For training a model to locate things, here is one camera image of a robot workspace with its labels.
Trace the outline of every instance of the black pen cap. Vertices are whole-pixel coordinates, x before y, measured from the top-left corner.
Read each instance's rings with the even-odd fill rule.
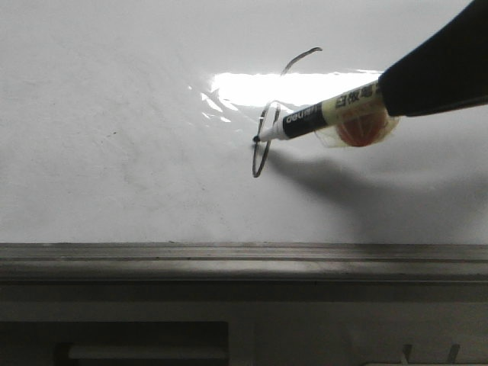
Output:
[[[471,2],[387,69],[379,83],[390,116],[419,116],[488,103],[488,1]]]

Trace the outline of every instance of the pen barrel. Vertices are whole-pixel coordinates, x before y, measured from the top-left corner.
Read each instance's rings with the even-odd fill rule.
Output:
[[[363,85],[294,112],[282,120],[288,139],[384,110],[377,82]]]
[[[289,139],[329,126],[322,113],[322,102],[284,117],[282,125]]]

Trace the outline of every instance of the metal frame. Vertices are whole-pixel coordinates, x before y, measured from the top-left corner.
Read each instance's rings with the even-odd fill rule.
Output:
[[[0,281],[488,281],[488,246],[4,243]]]

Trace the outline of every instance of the whiteboard surface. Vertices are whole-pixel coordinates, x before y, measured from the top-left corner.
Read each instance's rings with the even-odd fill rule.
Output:
[[[268,97],[358,86],[467,3],[0,2],[0,241],[486,243],[487,107],[251,174]]]

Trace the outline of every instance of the black object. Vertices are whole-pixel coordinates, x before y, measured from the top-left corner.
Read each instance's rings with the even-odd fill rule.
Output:
[[[71,343],[59,343],[54,348],[53,365],[54,366],[79,366],[78,360],[69,358],[69,349]]]
[[[488,1],[474,0],[379,78],[390,116],[488,103]]]
[[[322,102],[289,114],[278,120],[277,123],[283,124],[283,131],[288,139],[329,126],[323,117]],[[252,141],[261,142],[259,135],[254,136]]]

